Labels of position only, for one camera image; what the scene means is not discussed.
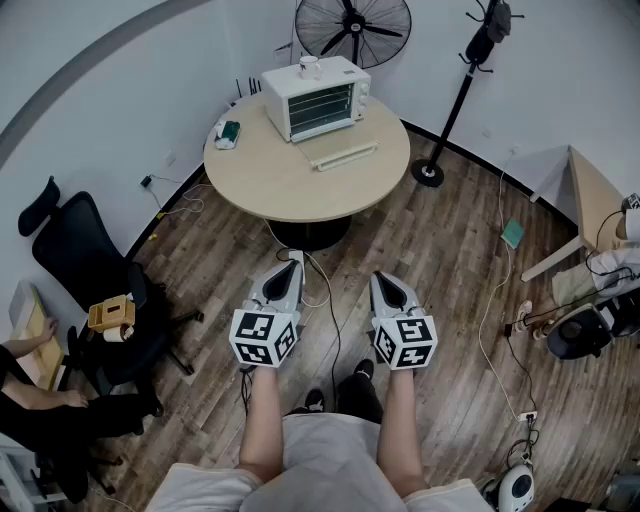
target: white cable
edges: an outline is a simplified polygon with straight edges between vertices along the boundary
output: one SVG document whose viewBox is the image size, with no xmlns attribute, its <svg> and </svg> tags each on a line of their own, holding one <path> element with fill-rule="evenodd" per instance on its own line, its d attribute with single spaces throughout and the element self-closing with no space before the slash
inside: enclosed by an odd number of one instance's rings
<svg viewBox="0 0 640 512">
<path fill-rule="evenodd" d="M 284 245 L 280 240 L 278 240 L 278 237 L 273 232 L 273 229 L 271 229 L 271 226 L 269 225 L 269 222 L 267 221 L 267 219 L 262 219 L 262 220 L 267 225 L 267 228 L 269 228 L 269 231 L 271 232 L 271 236 L 273 237 L 273 239 L 276 242 L 278 242 L 285 249 L 290 249 L 290 247 Z M 306 255 L 307 258 L 312 259 L 314 261 L 314 263 L 316 265 L 318 265 L 318 268 L 320 269 L 320 272 L 322 272 L 322 275 L 324 276 L 325 280 L 327 281 L 327 284 L 329 285 L 329 295 L 327 295 L 327 298 L 324 299 L 324 301 L 322 301 L 320 304 L 309 304 L 306 300 L 304 300 L 304 297 L 302 298 L 302 302 L 304 303 L 305 306 L 308 306 L 310 308 L 319 308 L 321 306 L 324 306 L 327 302 L 329 302 L 329 297 L 331 296 L 331 283 L 329 283 L 329 279 L 327 278 L 327 274 L 324 273 L 324 270 L 320 266 L 320 263 L 318 263 L 318 261 L 313 256 L 311 256 L 311 254 L 308 254 L 308 253 L 306 253 L 304 251 L 302 251 L 302 253 L 304 255 Z"/>
<path fill-rule="evenodd" d="M 102 496 L 105 500 L 115 501 L 116 503 L 119 503 L 123 507 L 128 508 L 131 512 L 136 512 L 133 508 L 131 508 L 129 505 L 127 505 L 126 503 L 123 503 L 120 500 L 117 500 L 115 498 L 109 498 L 109 496 L 105 496 L 104 494 L 102 494 L 101 492 L 99 492 L 98 490 L 94 489 L 91 486 L 89 486 L 89 489 L 91 489 L 93 492 L 95 492 L 98 496 Z"/>
<path fill-rule="evenodd" d="M 178 208 L 177 210 L 173 210 L 170 212 L 165 212 L 165 215 L 172 215 L 174 213 L 178 213 L 178 212 L 182 212 L 182 211 L 189 211 L 191 213 L 200 213 L 202 212 L 202 210 L 204 210 L 204 201 L 202 199 L 192 199 L 187 197 L 187 194 L 189 192 L 191 192 L 192 190 L 197 189 L 198 187 L 213 187 L 213 185 L 208 185 L 207 183 L 198 183 L 197 185 L 191 187 L 189 190 L 187 190 L 184 194 L 182 194 L 182 197 L 184 199 L 186 199 L 187 201 L 192 201 L 192 202 L 196 202 L 196 203 L 200 203 L 200 209 L 199 210 L 192 210 L 191 208 Z"/>
<path fill-rule="evenodd" d="M 500 175 L 500 188 L 498 190 L 498 211 L 500 212 L 500 226 L 502 227 L 503 231 L 504 231 L 504 217 L 502 214 L 502 180 L 504 178 L 504 173 L 507 170 L 507 166 L 511 161 L 511 158 L 513 158 L 513 153 L 511 153 L 511 156 L 507 159 L 507 162 L 504 164 L 504 168 L 502 169 L 502 174 Z M 484 350 L 484 347 L 482 346 L 482 327 L 484 326 L 484 322 L 487 319 L 487 315 L 489 314 L 489 308 L 491 307 L 491 301 L 493 300 L 493 296 L 500 288 L 502 288 L 505 284 L 507 284 L 507 282 L 509 281 L 509 278 L 511 277 L 511 253 L 509 252 L 509 246 L 507 245 L 507 242 L 504 243 L 504 246 L 505 246 L 505 249 L 507 250 L 507 256 L 509 257 L 509 267 L 507 270 L 507 276 L 504 278 L 504 280 L 500 284 L 498 284 L 493 289 L 493 291 L 491 292 L 491 295 L 489 295 L 489 301 L 487 302 L 487 309 L 484 312 L 484 316 L 482 317 L 482 321 L 480 322 L 480 327 L 478 328 L 478 344 L 480 345 L 480 350 L 482 351 L 482 355 L 484 355 L 484 358 L 487 360 L 487 363 L 489 363 L 489 367 L 491 368 L 491 371 L 496 376 L 496 379 L 498 380 L 498 384 L 500 384 L 500 388 L 502 388 L 502 392 L 504 393 L 504 397 L 507 399 L 507 405 L 511 410 L 511 414 L 513 415 L 513 418 L 516 421 L 520 421 L 518 419 L 516 412 L 513 409 L 513 406 L 511 405 L 511 400 L 509 400 L 509 395 L 507 394 L 507 390 L 504 388 L 504 385 L 502 384 L 502 380 L 500 379 L 500 376 L 496 372 L 496 369 L 493 367 L 493 364 L 491 364 L 491 360 L 489 359 L 489 356 L 487 355 L 487 353 Z"/>
</svg>

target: wooden box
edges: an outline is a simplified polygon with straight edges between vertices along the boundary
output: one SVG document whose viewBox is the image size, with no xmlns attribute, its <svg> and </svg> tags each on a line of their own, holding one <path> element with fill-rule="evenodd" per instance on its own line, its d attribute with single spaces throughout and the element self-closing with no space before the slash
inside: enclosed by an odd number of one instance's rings
<svg viewBox="0 0 640 512">
<path fill-rule="evenodd" d="M 102 304 L 94 304 L 89 308 L 89 329 L 96 332 L 135 323 L 136 307 L 124 295 L 105 300 Z"/>
</svg>

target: stand base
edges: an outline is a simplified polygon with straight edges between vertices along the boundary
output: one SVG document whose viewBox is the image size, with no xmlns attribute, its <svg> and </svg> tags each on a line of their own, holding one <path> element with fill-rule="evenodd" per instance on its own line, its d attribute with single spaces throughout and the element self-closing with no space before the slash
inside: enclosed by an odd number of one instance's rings
<svg viewBox="0 0 640 512">
<path fill-rule="evenodd" d="M 428 166 L 429 160 L 416 160 L 411 164 L 411 174 L 421 185 L 438 188 L 444 182 L 444 172 L 438 164 L 433 164 L 433 169 L 427 173 Z"/>
<path fill-rule="evenodd" d="M 293 223 L 269 221 L 269 226 L 280 242 L 292 249 L 320 251 L 342 240 L 349 230 L 351 216 L 325 222 Z"/>
</svg>

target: hand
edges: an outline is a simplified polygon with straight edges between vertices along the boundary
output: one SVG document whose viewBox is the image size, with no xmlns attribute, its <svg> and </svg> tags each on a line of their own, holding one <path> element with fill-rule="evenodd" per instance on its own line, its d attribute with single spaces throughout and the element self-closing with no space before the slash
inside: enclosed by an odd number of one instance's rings
<svg viewBox="0 0 640 512">
<path fill-rule="evenodd" d="M 42 334 L 40 335 L 40 339 L 42 343 L 46 343 L 47 341 L 51 341 L 53 335 L 56 333 L 58 329 L 58 319 L 49 317 L 44 321 L 44 327 L 42 328 Z"/>
<path fill-rule="evenodd" d="M 89 401 L 79 391 L 71 389 L 69 391 L 63 391 L 63 393 L 64 403 L 69 407 L 89 407 Z"/>
</svg>

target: white device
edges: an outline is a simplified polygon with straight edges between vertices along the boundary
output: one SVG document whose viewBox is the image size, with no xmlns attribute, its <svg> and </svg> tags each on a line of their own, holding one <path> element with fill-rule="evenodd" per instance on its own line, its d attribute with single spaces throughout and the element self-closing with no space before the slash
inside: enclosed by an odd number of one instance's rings
<svg viewBox="0 0 640 512">
<path fill-rule="evenodd" d="M 278 368 L 298 341 L 303 267 L 283 263 L 258 279 L 231 321 L 229 342 L 238 361 Z"/>
<path fill-rule="evenodd" d="M 305 79 L 300 64 L 262 74 L 267 115 L 286 141 L 353 126 L 369 101 L 371 76 L 344 57 L 320 59 Z"/>
<path fill-rule="evenodd" d="M 518 464 L 491 479 L 480 493 L 498 512 L 522 512 L 533 501 L 533 471 L 528 464 Z"/>
<path fill-rule="evenodd" d="M 392 370 L 423 368 L 438 344 L 433 317 L 427 316 L 413 289 L 385 272 L 369 282 L 373 346 Z"/>
</svg>

